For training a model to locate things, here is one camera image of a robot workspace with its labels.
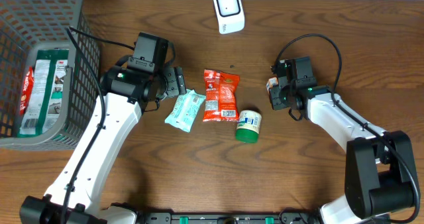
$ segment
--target green and white package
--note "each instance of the green and white package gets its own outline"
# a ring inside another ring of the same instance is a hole
[[[187,89],[185,95],[178,96],[174,109],[165,119],[165,123],[185,132],[190,132],[200,105],[205,99],[206,96],[196,94],[194,90]]]
[[[34,87],[18,137],[41,135],[52,128],[58,120],[62,107],[68,52],[67,49],[38,51],[34,69]]]

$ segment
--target green connector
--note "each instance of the green connector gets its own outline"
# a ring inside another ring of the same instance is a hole
[[[265,224],[274,224],[273,217],[265,217]]]
[[[188,217],[180,217],[180,224],[188,224]]]

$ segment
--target gray plastic basket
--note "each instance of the gray plastic basket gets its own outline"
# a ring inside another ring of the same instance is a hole
[[[0,147],[18,150],[64,150],[78,144],[95,106],[94,79],[65,28],[90,33],[82,0],[0,0]],[[74,35],[94,71],[99,73],[98,44]],[[37,137],[17,138],[24,75],[40,49],[68,48],[62,108],[56,124]]]

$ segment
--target basket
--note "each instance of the basket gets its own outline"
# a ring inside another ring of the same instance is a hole
[[[81,6],[82,0],[0,0],[0,148],[64,150],[78,144],[97,96],[95,80],[65,31],[72,26],[90,33]],[[98,75],[98,44],[82,35],[74,37]],[[39,50],[53,48],[69,49],[58,120],[42,135],[17,138],[24,75],[35,65]]]

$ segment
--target wooden tabletop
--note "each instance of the wooden tabletop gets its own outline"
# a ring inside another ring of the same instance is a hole
[[[311,32],[326,34],[341,50],[343,100],[370,122],[409,135],[424,190],[424,1],[243,0],[243,7],[244,30],[221,35],[212,0],[84,0],[95,35],[126,44],[141,31],[164,37],[176,46],[175,65],[188,88],[205,94],[206,68],[238,74],[238,110],[257,107],[263,117],[258,143],[244,144],[235,140],[235,123],[203,123],[204,105],[190,133],[165,124],[175,99],[165,100],[131,131],[101,206],[279,212],[314,209],[343,195],[342,148],[317,125],[273,111],[265,88],[281,48]],[[132,54],[101,48],[103,72]],[[284,54],[300,56],[311,57],[319,84],[334,82],[337,56],[328,42],[307,38]],[[18,223],[24,198],[42,197],[71,154],[0,150],[1,222]]]

